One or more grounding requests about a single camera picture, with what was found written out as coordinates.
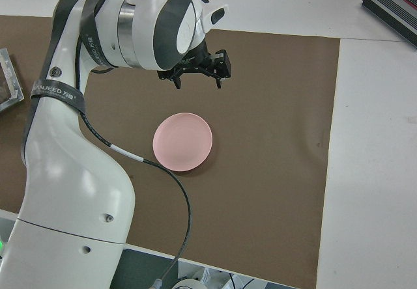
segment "white round object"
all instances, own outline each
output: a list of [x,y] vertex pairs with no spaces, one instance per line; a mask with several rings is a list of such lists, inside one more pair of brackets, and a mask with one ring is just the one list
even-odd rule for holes
[[178,282],[172,289],[207,289],[207,287],[194,279],[185,279]]

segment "pink plate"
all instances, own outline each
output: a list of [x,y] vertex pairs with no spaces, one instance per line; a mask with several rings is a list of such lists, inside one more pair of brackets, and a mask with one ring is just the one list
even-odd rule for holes
[[164,120],[154,135],[156,159],[167,169],[182,172],[199,166],[210,153],[209,125],[193,113],[177,113]]

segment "cable connector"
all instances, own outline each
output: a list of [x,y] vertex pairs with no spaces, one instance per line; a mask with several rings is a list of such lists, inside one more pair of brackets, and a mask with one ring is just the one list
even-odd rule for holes
[[149,289],[160,289],[162,287],[162,280],[155,279],[154,284]]

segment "velcro strap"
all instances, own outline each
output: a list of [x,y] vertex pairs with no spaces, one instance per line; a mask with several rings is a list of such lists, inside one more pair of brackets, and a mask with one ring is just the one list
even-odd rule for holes
[[76,108],[80,113],[85,114],[85,100],[83,93],[63,82],[52,79],[39,79],[32,88],[31,98],[34,96],[56,98],[67,103],[71,107]]
[[79,37],[90,56],[96,64],[100,66],[112,66],[104,55],[100,39],[98,37],[95,16],[100,10],[105,0],[86,0],[83,11],[81,13],[81,21],[79,23]]

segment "black cable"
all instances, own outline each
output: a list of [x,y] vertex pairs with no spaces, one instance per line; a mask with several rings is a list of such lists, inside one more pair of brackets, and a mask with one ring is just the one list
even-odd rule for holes
[[114,69],[113,67],[112,68],[108,68],[108,69],[105,69],[105,70],[91,70],[91,72],[92,73],[97,73],[97,74],[105,74],[105,73],[108,73],[108,72],[110,72],[110,71],[112,71],[112,69]]
[[255,279],[254,278],[252,278],[250,281],[248,281],[248,283],[247,284],[245,284],[243,287],[242,287],[242,289],[245,289],[246,287],[247,287],[247,285],[249,285],[252,281],[254,281]]
[[[81,76],[80,76],[80,72],[79,72],[79,56],[81,53],[81,45],[82,45],[82,41],[81,38],[78,38],[77,41],[77,46],[76,46],[76,57],[75,57],[75,75],[76,75],[76,89],[81,90]],[[93,135],[102,143],[104,143],[106,146],[111,147],[111,143],[109,141],[107,141],[105,138],[103,138],[91,125],[91,123],[88,121],[87,116],[83,113],[80,113],[81,118],[83,119],[85,125],[87,126],[87,128],[90,130],[91,133],[93,133]],[[172,259],[171,264],[167,267],[167,269],[164,271],[164,273],[162,274],[162,276],[159,278],[161,281],[165,279],[165,277],[168,275],[169,271],[174,267],[174,265],[178,262],[178,259],[180,258],[181,254],[184,252],[187,243],[188,243],[188,239],[190,238],[191,235],[191,226],[192,226],[192,207],[190,204],[190,200],[188,198],[188,194],[183,186],[183,184],[181,183],[181,181],[175,176],[175,174],[173,174],[169,169],[165,168],[164,166],[149,161],[147,159],[143,159],[143,162],[148,164],[148,165],[152,165],[153,167],[157,167],[161,170],[163,170],[164,172],[168,173],[168,175],[170,175],[170,177],[172,177],[174,179],[174,181],[176,181],[176,183],[178,184],[178,186],[180,187],[182,194],[184,195],[184,198],[186,200],[187,203],[187,209],[188,209],[188,226],[187,226],[187,231],[184,237],[184,241],[182,242],[181,248],[178,251],[177,255],[175,256],[174,259]]]
[[170,177],[172,177],[176,183],[178,184],[178,186],[181,188],[182,194],[184,195],[185,201],[187,202],[187,209],[188,209],[188,226],[187,226],[187,231],[184,237],[184,241],[182,242],[181,248],[178,251],[176,257],[172,260],[171,264],[168,266],[168,268],[164,271],[164,273],[162,274],[162,276],[160,277],[161,280],[163,280],[169,273],[169,271],[174,267],[175,263],[178,262],[178,259],[180,258],[181,254],[184,252],[185,247],[187,246],[188,243],[188,239],[190,238],[191,235],[191,226],[192,226],[192,208],[191,208],[191,204],[190,204],[190,200],[188,198],[187,192],[184,188],[184,186],[181,184],[180,180],[177,178],[177,176],[175,176],[174,173],[172,173],[169,169],[167,169],[166,167],[157,164],[155,162],[149,161],[147,159],[143,159],[143,162],[149,165],[152,165],[153,167],[157,167],[163,171],[165,171],[166,173],[168,173],[170,175]]
[[229,273],[230,279],[232,280],[233,289],[236,289],[235,281],[233,280],[233,276],[231,273]]

